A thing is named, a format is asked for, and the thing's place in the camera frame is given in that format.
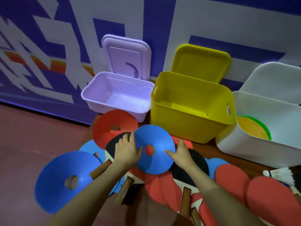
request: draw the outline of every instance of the floor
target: floor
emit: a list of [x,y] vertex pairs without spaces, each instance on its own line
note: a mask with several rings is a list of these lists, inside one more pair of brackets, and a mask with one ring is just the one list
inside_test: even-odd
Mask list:
[[[54,157],[78,150],[91,129],[4,105],[0,124],[1,225],[43,225],[51,215],[35,201],[36,179]],[[193,225],[153,201],[144,187],[132,206],[118,206],[115,195],[107,199],[94,226]]]

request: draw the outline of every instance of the wooden paddle handle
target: wooden paddle handle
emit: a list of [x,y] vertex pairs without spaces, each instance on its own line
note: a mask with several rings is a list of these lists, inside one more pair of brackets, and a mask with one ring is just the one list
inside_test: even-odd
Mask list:
[[180,207],[180,214],[188,218],[190,216],[190,201],[191,201],[191,189],[184,187],[181,207]]
[[96,179],[99,175],[102,174],[110,165],[112,164],[111,160],[105,161],[103,164],[101,164],[99,167],[97,167],[95,170],[93,170],[89,175],[90,177],[94,180]]
[[190,210],[190,215],[192,217],[192,220],[193,220],[195,226],[203,226],[203,222],[201,220],[201,217],[200,217],[196,207],[193,207]]
[[126,181],[124,182],[123,186],[121,187],[115,201],[119,203],[120,205],[123,205],[124,198],[126,197],[127,192],[129,191],[129,188],[134,184],[134,179],[127,177]]

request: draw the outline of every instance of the wall mural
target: wall mural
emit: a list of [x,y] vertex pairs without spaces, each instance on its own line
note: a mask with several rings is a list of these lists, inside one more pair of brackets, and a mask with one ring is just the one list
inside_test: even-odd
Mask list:
[[301,65],[301,0],[0,0],[0,101],[90,124],[105,34],[147,42],[152,77],[181,44],[226,51],[235,91],[261,63]]

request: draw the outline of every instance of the left hand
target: left hand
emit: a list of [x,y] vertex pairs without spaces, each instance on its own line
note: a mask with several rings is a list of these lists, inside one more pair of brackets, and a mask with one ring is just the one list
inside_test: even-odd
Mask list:
[[135,134],[124,134],[123,138],[115,145],[114,163],[122,165],[126,170],[132,168],[140,159],[143,147],[136,149]]

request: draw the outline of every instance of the right hand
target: right hand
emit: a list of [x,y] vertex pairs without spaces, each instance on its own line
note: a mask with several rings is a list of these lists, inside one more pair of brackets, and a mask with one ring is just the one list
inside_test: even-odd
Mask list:
[[194,163],[189,150],[187,148],[187,145],[184,144],[184,141],[181,139],[178,139],[178,148],[176,152],[172,152],[170,150],[165,150],[165,153],[172,158],[175,163],[181,167],[183,170],[186,170],[186,168],[192,166]]

